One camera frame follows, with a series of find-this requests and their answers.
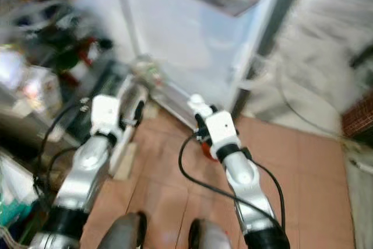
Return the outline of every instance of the clutter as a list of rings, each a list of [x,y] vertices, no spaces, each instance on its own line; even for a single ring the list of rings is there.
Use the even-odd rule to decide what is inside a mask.
[[[0,45],[0,83],[11,91],[22,83],[26,59],[14,45]]]
[[[143,57],[133,63],[132,70],[148,87],[157,88],[162,86],[165,79],[158,64],[150,57]]]
[[[30,213],[36,195],[32,188],[31,174],[11,160],[10,153],[2,148],[0,148],[0,176],[2,209],[0,225],[8,226]]]
[[[31,66],[27,72],[22,92],[31,107],[46,117],[53,118],[62,107],[57,76],[47,68]]]

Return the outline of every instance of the white wall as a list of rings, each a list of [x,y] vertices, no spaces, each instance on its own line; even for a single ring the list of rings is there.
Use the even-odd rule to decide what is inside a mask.
[[[362,95],[348,63],[373,40],[373,0],[298,0],[278,38],[273,61],[284,73],[286,96],[310,121],[339,132],[339,113]],[[253,92],[247,113],[320,133],[281,108],[276,85]]]

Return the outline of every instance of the floor tile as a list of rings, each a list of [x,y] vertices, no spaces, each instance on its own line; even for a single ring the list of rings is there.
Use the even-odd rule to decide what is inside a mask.
[[[188,248],[189,228],[196,218],[204,218],[217,223],[228,234],[232,247],[238,247],[240,227],[233,203],[190,194],[177,242],[178,249]]]
[[[147,248],[175,248],[187,200],[187,190],[139,179],[128,212],[147,213]]]
[[[298,227],[286,226],[286,235],[291,249],[300,249]]]
[[[300,229],[351,241],[353,225],[347,187],[332,180],[301,174]]]
[[[275,175],[280,183],[285,200],[286,225],[297,226],[299,223],[299,174],[287,168],[266,164],[265,167]],[[277,219],[281,219],[280,197],[276,185],[262,169],[261,187],[275,210]]]
[[[82,247],[96,248],[114,221],[126,213],[137,180],[133,176],[126,181],[104,183],[85,225]]]
[[[108,228],[102,230],[99,227],[89,227],[84,230],[83,236],[80,239],[80,248],[81,249],[96,249],[101,240],[104,238]]]
[[[300,249],[354,249],[353,241],[334,239],[327,234],[300,230]]]
[[[248,246],[245,243],[245,238],[242,234],[240,234],[238,239],[238,249],[248,249]]]
[[[131,173],[141,174],[148,157],[157,157],[162,152],[167,138],[167,134],[139,127],[132,140],[137,146]]]
[[[346,184],[344,155],[339,142],[299,133],[300,170]]]
[[[181,188],[191,188],[193,183],[186,179],[180,172],[178,165],[179,151],[184,140],[179,137],[168,137],[163,150],[155,157],[149,157],[143,176],[158,182]],[[191,141],[183,155],[183,167],[192,176],[198,175],[198,170],[203,166],[199,164],[204,157],[197,142]]]
[[[228,185],[224,167],[220,162],[207,158],[205,155],[203,155],[202,151],[199,151],[199,149],[200,147],[198,147],[195,152],[195,155],[198,157],[195,162],[198,166],[190,169],[190,175],[201,182],[220,188],[221,190],[232,194],[233,192]],[[197,184],[192,184],[190,192],[193,194],[203,195],[204,197],[208,198],[232,201],[230,198],[219,195]]]
[[[248,146],[256,161],[298,169],[296,131],[255,119],[241,122],[245,122],[250,128],[246,128],[248,132],[240,134],[240,140]]]
[[[146,128],[165,132],[182,138],[186,138],[192,133],[190,128],[162,108],[159,109],[159,113],[156,118],[144,119],[141,125]]]

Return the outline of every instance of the red object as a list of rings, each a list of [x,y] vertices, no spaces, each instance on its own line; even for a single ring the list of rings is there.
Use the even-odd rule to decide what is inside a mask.
[[[211,154],[210,154],[210,146],[204,142],[202,143],[202,151],[203,151],[203,154],[206,156],[206,158],[214,161],[214,162],[218,162],[218,160],[214,159]]]
[[[91,44],[95,42],[97,42],[97,40],[94,37],[88,37],[82,42],[79,48],[79,58],[83,60],[88,67],[92,66],[93,63],[93,61],[88,58],[89,48]]]

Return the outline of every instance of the wooden block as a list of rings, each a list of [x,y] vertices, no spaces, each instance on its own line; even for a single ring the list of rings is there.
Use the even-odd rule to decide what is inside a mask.
[[[143,118],[154,119],[158,116],[159,105],[153,101],[149,101],[145,104]]]
[[[113,179],[115,180],[126,180],[131,174],[133,160],[135,159],[136,154],[136,143],[128,144],[128,147],[125,149],[125,154],[122,157],[122,161],[119,164],[117,172],[114,174]]]

